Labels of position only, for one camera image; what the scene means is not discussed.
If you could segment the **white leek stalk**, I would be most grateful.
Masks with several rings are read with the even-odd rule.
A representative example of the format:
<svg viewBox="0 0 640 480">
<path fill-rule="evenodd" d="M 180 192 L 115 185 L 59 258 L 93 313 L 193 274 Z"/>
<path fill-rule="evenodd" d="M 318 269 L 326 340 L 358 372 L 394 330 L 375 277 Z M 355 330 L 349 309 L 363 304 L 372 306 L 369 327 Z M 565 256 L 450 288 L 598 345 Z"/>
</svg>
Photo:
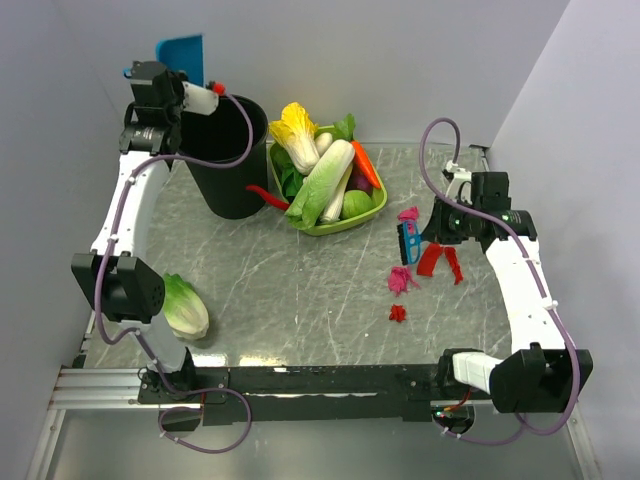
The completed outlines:
<svg viewBox="0 0 640 480">
<path fill-rule="evenodd" d="M 351 173 L 353 170 L 353 165 L 350 164 L 342 175 L 334 194 L 332 195 L 329 203 L 325 207 L 323 213 L 320 216 L 320 222 L 325 223 L 334 223 L 339 220 L 344 195 L 346 192 L 348 181 L 351 177 Z"/>
</svg>

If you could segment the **yellow napa cabbage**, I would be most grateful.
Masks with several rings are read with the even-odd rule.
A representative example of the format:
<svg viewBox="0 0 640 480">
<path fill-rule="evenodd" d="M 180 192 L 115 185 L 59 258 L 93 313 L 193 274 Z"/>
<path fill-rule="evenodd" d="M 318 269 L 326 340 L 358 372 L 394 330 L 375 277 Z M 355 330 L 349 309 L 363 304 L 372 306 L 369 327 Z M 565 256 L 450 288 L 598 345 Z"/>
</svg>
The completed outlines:
<svg viewBox="0 0 640 480">
<path fill-rule="evenodd" d="M 318 125 L 298 102 L 286 105 L 278 120 L 269 123 L 269 132 L 276 143 L 289 155 L 294 167 L 302 175 L 309 175 L 319 161 L 315 144 Z"/>
</svg>

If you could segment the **black plastic bucket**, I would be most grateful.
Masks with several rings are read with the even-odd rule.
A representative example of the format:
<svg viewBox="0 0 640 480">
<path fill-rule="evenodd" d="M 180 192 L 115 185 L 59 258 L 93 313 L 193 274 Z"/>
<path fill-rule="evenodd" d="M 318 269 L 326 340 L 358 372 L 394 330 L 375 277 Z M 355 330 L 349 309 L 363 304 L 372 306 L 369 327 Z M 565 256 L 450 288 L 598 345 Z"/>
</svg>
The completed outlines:
<svg viewBox="0 0 640 480">
<path fill-rule="evenodd" d="M 205 202 L 225 219 L 244 219 L 257 213 L 265 201 L 246 189 L 268 187 L 267 129 L 263 109 L 238 96 L 224 97 L 208 116 L 182 115 L 180 153 L 208 162 L 208 167 L 187 164 Z"/>
</svg>

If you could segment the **wide red paper strip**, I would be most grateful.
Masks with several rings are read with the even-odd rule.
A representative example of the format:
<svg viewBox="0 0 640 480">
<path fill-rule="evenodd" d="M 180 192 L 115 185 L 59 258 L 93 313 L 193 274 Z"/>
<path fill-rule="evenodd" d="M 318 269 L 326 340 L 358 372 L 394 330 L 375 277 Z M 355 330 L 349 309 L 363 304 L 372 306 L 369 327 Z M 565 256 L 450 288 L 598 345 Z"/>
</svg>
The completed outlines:
<svg viewBox="0 0 640 480">
<path fill-rule="evenodd" d="M 423 252 L 416 273 L 420 276 L 432 277 L 437 262 L 444 252 L 444 247 L 438 243 L 430 243 Z"/>
</svg>

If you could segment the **white radish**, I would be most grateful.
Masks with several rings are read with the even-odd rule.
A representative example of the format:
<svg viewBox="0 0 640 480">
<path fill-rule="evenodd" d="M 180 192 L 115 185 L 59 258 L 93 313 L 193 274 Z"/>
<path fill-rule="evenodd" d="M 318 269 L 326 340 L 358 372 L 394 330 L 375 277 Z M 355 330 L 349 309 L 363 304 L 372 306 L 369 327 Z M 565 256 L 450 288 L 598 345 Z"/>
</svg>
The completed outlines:
<svg viewBox="0 0 640 480">
<path fill-rule="evenodd" d="M 330 132 L 323 132 L 315 138 L 315 146 L 318 155 L 322 157 L 333 143 L 333 135 Z"/>
</svg>

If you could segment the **small red paper scrap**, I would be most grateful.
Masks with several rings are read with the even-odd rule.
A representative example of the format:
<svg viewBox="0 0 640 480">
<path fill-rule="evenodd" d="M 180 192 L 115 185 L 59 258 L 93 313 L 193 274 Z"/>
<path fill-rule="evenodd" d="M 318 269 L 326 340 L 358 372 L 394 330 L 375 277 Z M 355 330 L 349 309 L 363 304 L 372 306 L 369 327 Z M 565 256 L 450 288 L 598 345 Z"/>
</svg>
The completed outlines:
<svg viewBox="0 0 640 480">
<path fill-rule="evenodd" d="M 403 305 L 394 304 L 391 306 L 389 319 L 397 323 L 402 323 L 407 318 L 407 311 Z"/>
</svg>

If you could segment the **green cabbage on table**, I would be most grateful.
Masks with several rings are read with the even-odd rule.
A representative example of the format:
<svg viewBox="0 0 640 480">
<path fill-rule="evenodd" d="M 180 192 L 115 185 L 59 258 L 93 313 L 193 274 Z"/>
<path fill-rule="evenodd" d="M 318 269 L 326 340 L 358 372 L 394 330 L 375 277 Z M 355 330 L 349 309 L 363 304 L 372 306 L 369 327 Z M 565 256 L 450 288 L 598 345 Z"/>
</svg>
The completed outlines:
<svg viewBox="0 0 640 480">
<path fill-rule="evenodd" d="M 162 311 L 173 333 L 185 340 L 200 340 L 209 330 L 209 312 L 191 283 L 178 274 L 165 273 Z"/>
</svg>

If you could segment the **blue hand brush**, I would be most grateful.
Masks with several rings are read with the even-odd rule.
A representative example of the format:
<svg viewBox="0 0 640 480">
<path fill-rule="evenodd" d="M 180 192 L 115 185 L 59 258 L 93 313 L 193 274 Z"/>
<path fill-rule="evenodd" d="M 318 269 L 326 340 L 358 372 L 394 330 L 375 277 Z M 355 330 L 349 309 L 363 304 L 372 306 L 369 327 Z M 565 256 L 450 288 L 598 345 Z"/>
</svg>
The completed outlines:
<svg viewBox="0 0 640 480">
<path fill-rule="evenodd" d="M 422 237 L 415 220 L 403 220 L 397 225 L 401 262 L 415 265 L 422 255 Z"/>
</svg>

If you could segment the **blue dustpan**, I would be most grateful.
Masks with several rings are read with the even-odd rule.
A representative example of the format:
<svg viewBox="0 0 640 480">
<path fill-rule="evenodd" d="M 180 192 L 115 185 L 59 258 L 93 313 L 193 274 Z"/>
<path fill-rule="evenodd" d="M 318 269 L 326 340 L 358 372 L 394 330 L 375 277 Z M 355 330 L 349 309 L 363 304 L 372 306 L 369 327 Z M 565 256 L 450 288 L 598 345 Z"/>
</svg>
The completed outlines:
<svg viewBox="0 0 640 480">
<path fill-rule="evenodd" d="M 134 61 L 123 70 L 123 76 L 137 92 L 149 88 L 159 94 L 177 92 L 178 84 L 205 87 L 204 47 L 201 35 L 160 40 L 155 47 L 155 59 Z"/>
</svg>

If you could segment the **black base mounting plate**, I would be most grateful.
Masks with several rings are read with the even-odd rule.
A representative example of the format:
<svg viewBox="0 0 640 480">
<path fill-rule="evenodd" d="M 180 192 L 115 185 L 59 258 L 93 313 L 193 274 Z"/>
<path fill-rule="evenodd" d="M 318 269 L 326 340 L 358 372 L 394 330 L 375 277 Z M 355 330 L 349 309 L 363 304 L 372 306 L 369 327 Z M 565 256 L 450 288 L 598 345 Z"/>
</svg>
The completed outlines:
<svg viewBox="0 0 640 480">
<path fill-rule="evenodd" d="M 169 392 L 154 372 L 141 376 L 138 402 L 203 406 L 206 426 L 252 420 L 311 421 L 399 418 L 429 422 L 431 407 L 457 403 L 469 387 L 435 364 L 197 367 L 194 383 Z"/>
</svg>

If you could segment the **long green romaine lettuce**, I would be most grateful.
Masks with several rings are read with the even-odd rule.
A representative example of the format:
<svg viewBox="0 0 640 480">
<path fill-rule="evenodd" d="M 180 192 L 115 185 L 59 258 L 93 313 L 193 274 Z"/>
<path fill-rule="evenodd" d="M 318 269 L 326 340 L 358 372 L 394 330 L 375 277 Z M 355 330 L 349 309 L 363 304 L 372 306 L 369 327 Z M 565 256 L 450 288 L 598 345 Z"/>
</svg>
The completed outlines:
<svg viewBox="0 0 640 480">
<path fill-rule="evenodd" d="M 285 211 L 294 228 L 308 230 L 315 226 L 354 155 L 354 147 L 346 140 L 336 140 L 329 146 Z"/>
</svg>

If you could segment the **pink paper scrap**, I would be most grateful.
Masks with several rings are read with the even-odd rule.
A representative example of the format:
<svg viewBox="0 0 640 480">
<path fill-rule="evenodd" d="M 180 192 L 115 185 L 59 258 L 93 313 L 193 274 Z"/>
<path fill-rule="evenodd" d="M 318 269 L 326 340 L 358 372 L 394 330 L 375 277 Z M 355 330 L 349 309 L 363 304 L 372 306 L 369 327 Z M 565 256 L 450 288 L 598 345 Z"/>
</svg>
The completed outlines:
<svg viewBox="0 0 640 480">
<path fill-rule="evenodd" d="M 387 286 L 395 296 L 407 293 L 409 291 L 409 287 L 420 287 L 420 285 L 413 279 L 411 270 L 408 266 L 393 267 L 387 279 Z"/>
<path fill-rule="evenodd" d="M 403 211 L 401 211 L 397 215 L 397 219 L 399 222 L 416 222 L 419 219 L 419 209 L 416 206 L 409 207 Z"/>
</svg>

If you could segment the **narrow red paper strip right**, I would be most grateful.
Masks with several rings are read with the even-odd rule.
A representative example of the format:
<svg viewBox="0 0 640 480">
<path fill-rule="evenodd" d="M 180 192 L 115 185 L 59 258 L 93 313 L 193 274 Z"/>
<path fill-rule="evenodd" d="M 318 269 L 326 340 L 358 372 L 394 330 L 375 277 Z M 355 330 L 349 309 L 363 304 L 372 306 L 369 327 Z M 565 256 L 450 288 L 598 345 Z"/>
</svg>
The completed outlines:
<svg viewBox="0 0 640 480">
<path fill-rule="evenodd" d="M 446 246 L 444 248 L 444 254 L 449 263 L 451 272 L 454 275 L 454 284 L 459 285 L 464 280 L 464 276 L 457 257 L 456 249 L 452 246 Z"/>
</svg>

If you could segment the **green spinach leaves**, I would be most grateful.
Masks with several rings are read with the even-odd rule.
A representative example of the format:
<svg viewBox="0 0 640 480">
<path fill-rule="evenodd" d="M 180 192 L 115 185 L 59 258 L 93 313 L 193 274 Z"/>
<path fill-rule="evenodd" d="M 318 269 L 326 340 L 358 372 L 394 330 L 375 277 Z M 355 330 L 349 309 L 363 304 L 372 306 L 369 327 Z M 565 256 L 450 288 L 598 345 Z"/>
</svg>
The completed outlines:
<svg viewBox="0 0 640 480">
<path fill-rule="evenodd" d="M 342 120 L 334 122 L 332 125 L 319 127 L 314 134 L 314 142 L 315 138 L 323 132 L 330 132 L 333 135 L 333 142 L 338 139 L 352 141 L 355 128 L 355 116 L 348 113 Z M 270 147 L 269 159 L 274 171 L 274 178 L 278 181 L 279 191 L 291 203 L 302 187 L 306 176 L 295 168 L 289 153 L 278 142 L 274 142 Z"/>
</svg>

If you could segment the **round green cabbage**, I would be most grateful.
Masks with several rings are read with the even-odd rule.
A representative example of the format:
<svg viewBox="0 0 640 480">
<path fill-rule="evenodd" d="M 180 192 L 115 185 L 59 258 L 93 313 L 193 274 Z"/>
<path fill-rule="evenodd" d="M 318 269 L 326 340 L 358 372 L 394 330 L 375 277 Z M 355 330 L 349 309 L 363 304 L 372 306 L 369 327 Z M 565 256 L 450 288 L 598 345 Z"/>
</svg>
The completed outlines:
<svg viewBox="0 0 640 480">
<path fill-rule="evenodd" d="M 343 197 L 340 218 L 348 220 L 365 214 L 375 207 L 370 195 L 362 190 L 346 191 Z"/>
</svg>

